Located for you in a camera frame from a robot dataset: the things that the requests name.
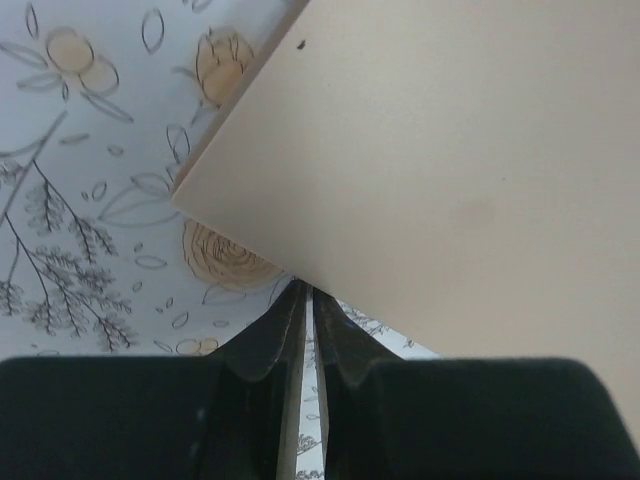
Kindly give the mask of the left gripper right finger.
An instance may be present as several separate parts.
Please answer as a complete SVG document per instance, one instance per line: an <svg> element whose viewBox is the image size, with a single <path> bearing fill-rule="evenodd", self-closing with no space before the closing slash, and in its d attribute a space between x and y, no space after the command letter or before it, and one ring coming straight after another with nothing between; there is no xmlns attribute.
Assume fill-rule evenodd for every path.
<svg viewBox="0 0 640 480"><path fill-rule="evenodd" d="M315 291L329 479L635 479L613 400L563 358L405 360Z"/></svg>

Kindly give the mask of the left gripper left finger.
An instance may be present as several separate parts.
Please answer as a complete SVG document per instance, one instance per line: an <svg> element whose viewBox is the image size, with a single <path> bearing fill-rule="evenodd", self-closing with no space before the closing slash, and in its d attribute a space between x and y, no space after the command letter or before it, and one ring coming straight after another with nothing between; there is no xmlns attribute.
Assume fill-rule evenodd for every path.
<svg viewBox="0 0 640 480"><path fill-rule="evenodd" d="M5 479L291 479L306 287L203 356L1 364Z"/></svg>

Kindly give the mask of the brown cardboard folder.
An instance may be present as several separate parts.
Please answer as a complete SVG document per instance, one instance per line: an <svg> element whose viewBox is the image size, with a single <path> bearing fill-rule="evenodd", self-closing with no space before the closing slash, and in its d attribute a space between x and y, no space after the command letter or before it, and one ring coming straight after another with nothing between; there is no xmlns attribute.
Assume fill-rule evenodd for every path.
<svg viewBox="0 0 640 480"><path fill-rule="evenodd" d="M444 356L563 356L639 428L639 5L301 1L186 216Z"/></svg>

